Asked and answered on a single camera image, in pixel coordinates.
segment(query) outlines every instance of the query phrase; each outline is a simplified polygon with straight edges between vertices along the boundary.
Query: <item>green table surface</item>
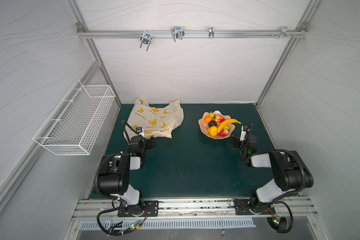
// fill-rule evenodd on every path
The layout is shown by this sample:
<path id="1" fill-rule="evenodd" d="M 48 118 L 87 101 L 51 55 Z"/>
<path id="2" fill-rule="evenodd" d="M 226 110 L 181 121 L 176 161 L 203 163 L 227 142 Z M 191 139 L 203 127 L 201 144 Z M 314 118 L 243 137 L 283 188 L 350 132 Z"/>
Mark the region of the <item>green table surface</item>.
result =
<path id="1" fill-rule="evenodd" d="M 167 104 L 152 104 L 163 108 Z M 205 136 L 198 120 L 204 112 L 219 110 L 242 125 L 253 123 L 258 151 L 274 149 L 253 104 L 181 104 L 184 121 L 172 131 L 172 138 L 156 137 L 156 146 L 146 151 L 142 169 L 130 171 L 130 184 L 144 198 L 152 197 L 233 197 L 249 196 L 272 179 L 270 168 L 247 167 L 240 161 L 239 148 L 230 138 L 216 140 Z M 106 154 L 127 152 L 121 121 L 127 120 L 133 104 L 123 104 L 117 117 Z M 233 134 L 240 135 L 240 124 Z M 99 198 L 95 193 L 91 198 Z"/>

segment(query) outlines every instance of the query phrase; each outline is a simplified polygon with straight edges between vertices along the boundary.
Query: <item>beige plastic bag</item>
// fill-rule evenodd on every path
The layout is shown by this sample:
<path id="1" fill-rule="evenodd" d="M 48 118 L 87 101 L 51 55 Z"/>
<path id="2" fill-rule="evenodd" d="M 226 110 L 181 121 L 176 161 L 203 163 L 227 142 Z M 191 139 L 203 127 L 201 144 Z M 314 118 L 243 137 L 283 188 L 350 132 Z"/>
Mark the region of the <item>beige plastic bag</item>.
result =
<path id="1" fill-rule="evenodd" d="M 172 130 L 180 126 L 183 119 L 184 113 L 180 106 L 180 99 L 171 102 L 165 108 L 152 108 L 147 100 L 137 98 L 127 122 L 135 130 L 136 127 L 143 127 L 145 138 L 151 136 L 172 138 Z M 136 136 L 128 127 L 126 129 L 129 139 Z"/>

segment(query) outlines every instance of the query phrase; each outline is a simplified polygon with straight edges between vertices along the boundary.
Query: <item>pink bowl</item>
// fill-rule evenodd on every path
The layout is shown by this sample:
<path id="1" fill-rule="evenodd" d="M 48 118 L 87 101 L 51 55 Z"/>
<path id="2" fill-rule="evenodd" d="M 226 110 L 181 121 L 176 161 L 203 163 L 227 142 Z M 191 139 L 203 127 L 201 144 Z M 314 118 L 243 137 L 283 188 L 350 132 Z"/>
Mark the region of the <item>pink bowl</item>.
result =
<path id="1" fill-rule="evenodd" d="M 211 135 L 209 134 L 209 132 L 208 132 L 209 126 L 208 126 L 208 124 L 206 124 L 206 123 L 204 122 L 204 119 L 205 119 L 209 114 L 210 114 L 210 113 L 205 112 L 205 113 L 203 114 L 203 117 L 202 117 L 201 119 L 199 119 L 200 130 L 202 131 L 202 133 L 204 133 L 207 137 L 210 137 L 210 138 L 213 138 L 213 139 L 224 139 L 224 138 L 230 137 L 230 136 L 231 136 L 231 132 L 233 132 L 233 130 L 235 129 L 235 125 L 233 125 L 232 123 L 230 123 L 230 124 L 227 125 L 227 126 L 231 129 L 231 131 L 229 132 L 228 135 L 225 135 L 224 137 L 220 137 L 220 136 L 218 136 L 218 135 L 216 135 L 216 136 L 211 136 Z M 223 115 L 223 114 L 221 114 L 220 111 L 214 111 L 213 114 L 214 114 L 214 115 L 221 115 L 225 120 L 231 119 L 231 116 L 229 116 L 229 115 Z"/>

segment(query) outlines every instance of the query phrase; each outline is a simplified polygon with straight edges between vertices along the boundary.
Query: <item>white wire basket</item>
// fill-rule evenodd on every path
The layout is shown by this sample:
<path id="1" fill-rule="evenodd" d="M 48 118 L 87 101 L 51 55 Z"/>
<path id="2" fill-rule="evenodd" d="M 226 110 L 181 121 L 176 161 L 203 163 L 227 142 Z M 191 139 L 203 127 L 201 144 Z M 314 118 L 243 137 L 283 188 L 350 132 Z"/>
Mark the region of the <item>white wire basket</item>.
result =
<path id="1" fill-rule="evenodd" d="M 115 98 L 109 85 L 74 86 L 33 137 L 55 155 L 89 155 Z M 77 92 L 65 100 L 72 89 Z M 53 118 L 64 103 L 66 107 Z"/>

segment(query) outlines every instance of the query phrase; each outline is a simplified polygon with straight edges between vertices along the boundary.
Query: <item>yellow banana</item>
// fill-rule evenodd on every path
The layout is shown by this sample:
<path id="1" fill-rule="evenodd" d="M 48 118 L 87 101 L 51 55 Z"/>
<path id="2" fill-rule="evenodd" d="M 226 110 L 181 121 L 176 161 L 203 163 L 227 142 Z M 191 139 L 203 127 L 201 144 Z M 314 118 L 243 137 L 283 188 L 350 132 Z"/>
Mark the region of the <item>yellow banana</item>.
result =
<path id="1" fill-rule="evenodd" d="M 228 124 L 230 124 L 230 123 L 235 123 L 235 122 L 237 122 L 238 124 L 241 124 L 241 122 L 237 121 L 236 119 L 227 119 L 227 120 L 225 120 L 225 121 L 222 122 L 222 123 L 219 125 L 219 127 L 217 128 L 217 133 L 220 133 L 220 132 L 223 130 L 223 128 L 224 128 L 225 126 L 227 126 Z"/>
<path id="2" fill-rule="evenodd" d="M 156 125 L 156 123 L 157 123 L 156 119 L 153 121 L 149 120 L 149 124 Z"/>

